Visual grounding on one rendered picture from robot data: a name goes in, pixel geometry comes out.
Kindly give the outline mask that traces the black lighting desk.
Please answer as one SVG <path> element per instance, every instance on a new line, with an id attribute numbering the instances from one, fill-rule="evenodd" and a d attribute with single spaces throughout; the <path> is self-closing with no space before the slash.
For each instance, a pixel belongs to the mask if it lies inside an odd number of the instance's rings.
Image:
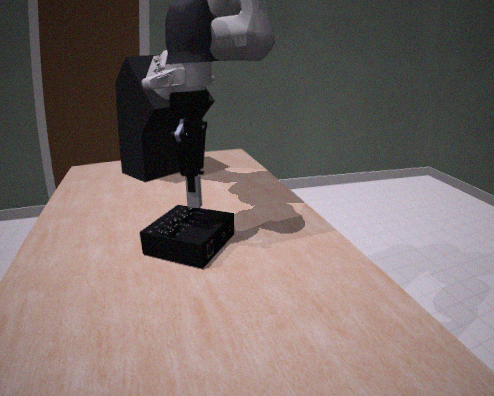
<path id="1" fill-rule="evenodd" d="M 203 269 L 234 235 L 234 213 L 177 205 L 139 233 L 143 254 Z"/>

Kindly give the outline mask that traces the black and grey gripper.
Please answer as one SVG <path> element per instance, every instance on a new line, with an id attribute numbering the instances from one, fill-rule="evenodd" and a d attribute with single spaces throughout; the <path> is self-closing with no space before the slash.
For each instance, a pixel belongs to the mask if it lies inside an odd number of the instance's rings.
<path id="1" fill-rule="evenodd" d="M 172 93 L 169 95 L 170 110 L 177 112 L 177 130 L 171 132 L 171 138 L 174 142 L 180 174 L 185 176 L 187 207 L 200 208 L 202 206 L 201 175 L 204 174 L 201 169 L 204 167 L 207 129 L 207 122 L 203 122 L 201 110 L 209 107 L 209 92 L 199 90 Z"/>

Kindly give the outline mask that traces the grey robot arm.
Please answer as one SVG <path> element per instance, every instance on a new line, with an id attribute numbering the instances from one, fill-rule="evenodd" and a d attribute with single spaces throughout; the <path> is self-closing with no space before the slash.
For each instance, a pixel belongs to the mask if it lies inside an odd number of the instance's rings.
<path id="1" fill-rule="evenodd" d="M 166 100 L 171 92 L 212 85 L 212 61 L 261 61 L 275 44 L 265 0 L 175 1 L 167 12 L 165 38 L 167 50 L 161 58 L 153 56 L 142 87 Z"/>

